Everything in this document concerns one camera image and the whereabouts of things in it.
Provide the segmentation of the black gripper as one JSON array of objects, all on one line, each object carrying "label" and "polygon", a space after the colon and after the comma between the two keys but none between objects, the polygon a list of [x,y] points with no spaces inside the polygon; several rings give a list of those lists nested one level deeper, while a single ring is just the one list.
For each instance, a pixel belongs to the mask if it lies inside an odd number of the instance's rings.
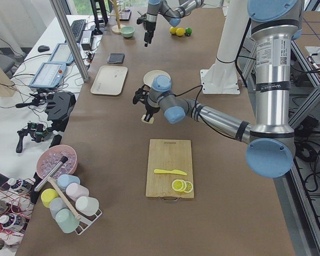
[{"label": "black gripper", "polygon": [[145,107],[146,107],[145,121],[152,122],[153,121],[153,114],[159,112],[160,107],[153,107],[148,102],[145,103]]},{"label": "black gripper", "polygon": [[145,23],[145,36],[144,36],[144,42],[145,42],[145,47],[148,46],[148,44],[151,44],[154,32],[156,28],[156,22],[151,22],[151,21],[146,21]]}]

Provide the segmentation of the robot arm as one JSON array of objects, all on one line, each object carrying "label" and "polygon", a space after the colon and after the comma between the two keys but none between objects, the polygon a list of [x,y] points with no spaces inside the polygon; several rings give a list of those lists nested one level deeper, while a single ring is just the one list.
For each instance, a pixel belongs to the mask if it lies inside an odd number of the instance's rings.
[{"label": "robot arm", "polygon": [[137,24],[143,24],[145,29],[144,43],[145,47],[151,44],[158,15],[162,15],[172,27],[176,27],[181,18],[188,16],[192,10],[203,6],[202,0],[179,1],[180,5],[172,9],[167,1],[154,0],[148,1],[147,11],[137,19]]},{"label": "robot arm", "polygon": [[158,111],[171,124],[189,116],[220,135],[246,143],[246,162],[255,173],[269,178],[284,175],[295,154],[294,129],[288,122],[290,53],[291,41],[301,34],[303,6],[303,1],[231,1],[216,61],[201,72],[204,93],[237,93],[237,57],[242,39],[250,32],[256,52],[255,124],[195,99],[177,97],[164,75],[156,76],[149,91],[140,89],[133,98],[145,105],[142,120],[151,123]]}]

